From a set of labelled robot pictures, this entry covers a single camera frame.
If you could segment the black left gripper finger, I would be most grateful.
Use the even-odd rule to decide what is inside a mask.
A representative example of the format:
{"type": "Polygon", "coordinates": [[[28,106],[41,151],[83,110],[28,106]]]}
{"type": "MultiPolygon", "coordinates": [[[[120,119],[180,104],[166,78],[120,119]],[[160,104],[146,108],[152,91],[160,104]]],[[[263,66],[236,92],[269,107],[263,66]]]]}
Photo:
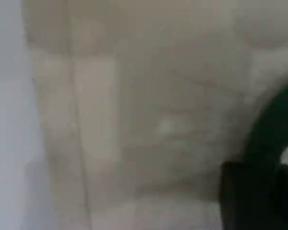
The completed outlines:
{"type": "Polygon", "coordinates": [[[248,178],[242,162],[221,166],[220,212],[224,230],[288,230],[288,165],[282,164],[275,188],[265,193],[248,178]]]}

